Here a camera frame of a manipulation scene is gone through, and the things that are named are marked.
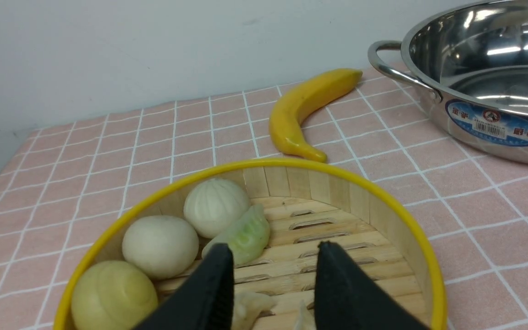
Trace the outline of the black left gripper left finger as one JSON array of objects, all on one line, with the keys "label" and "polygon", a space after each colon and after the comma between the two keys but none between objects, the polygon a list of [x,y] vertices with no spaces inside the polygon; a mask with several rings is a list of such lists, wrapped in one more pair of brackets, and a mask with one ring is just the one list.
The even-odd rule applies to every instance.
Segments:
[{"label": "black left gripper left finger", "polygon": [[233,286],[232,252],[226,243],[217,243],[182,286],[135,329],[230,330]]}]

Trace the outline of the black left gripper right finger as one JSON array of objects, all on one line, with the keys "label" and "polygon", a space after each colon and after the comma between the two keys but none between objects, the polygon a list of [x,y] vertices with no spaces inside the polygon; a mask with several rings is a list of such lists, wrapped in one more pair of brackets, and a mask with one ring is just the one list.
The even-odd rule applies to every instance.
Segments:
[{"label": "black left gripper right finger", "polygon": [[336,242],[318,245],[314,319],[318,330],[427,330]]}]

